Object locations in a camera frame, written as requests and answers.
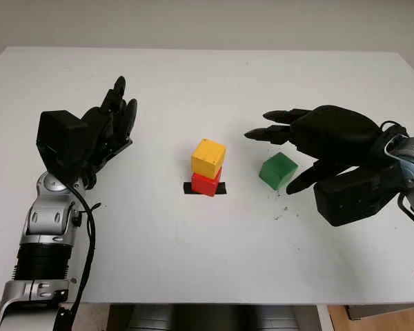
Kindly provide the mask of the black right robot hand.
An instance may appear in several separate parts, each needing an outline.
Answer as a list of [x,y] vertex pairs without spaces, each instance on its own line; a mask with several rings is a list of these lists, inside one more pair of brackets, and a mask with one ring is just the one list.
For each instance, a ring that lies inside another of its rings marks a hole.
[[309,169],[288,184],[288,194],[362,165],[382,133],[368,117],[332,105],[314,110],[273,110],[263,114],[263,118],[274,124],[252,129],[244,134],[246,138],[274,145],[289,142],[299,152],[316,159]]

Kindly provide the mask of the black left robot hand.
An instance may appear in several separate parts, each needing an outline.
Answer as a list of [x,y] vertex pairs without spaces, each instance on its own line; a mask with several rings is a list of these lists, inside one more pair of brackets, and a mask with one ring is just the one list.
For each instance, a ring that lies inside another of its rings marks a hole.
[[125,89],[126,80],[120,76],[106,93],[102,104],[82,116],[92,132],[92,147],[82,172],[87,190],[95,186],[98,171],[132,143],[130,133],[137,115],[137,100],[126,101]]

